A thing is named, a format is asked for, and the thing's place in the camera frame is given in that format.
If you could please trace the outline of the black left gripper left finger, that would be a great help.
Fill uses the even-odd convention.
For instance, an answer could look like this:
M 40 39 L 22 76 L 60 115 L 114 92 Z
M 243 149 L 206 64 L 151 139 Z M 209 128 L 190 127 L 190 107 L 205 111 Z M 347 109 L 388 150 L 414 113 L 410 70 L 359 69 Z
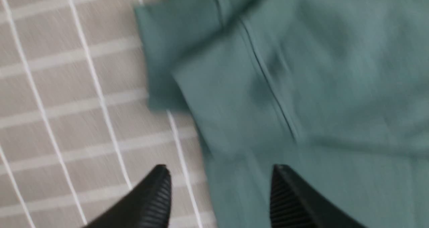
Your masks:
M 86 228 L 167 228 L 172 209 L 172 177 L 165 164 L 157 164 L 116 204 Z

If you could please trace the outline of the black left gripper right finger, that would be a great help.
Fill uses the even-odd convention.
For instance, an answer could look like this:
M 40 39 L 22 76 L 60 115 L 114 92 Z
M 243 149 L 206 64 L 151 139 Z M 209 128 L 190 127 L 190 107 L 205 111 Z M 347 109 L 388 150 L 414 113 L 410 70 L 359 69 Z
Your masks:
M 273 166 L 269 214 L 272 228 L 364 227 L 285 164 Z

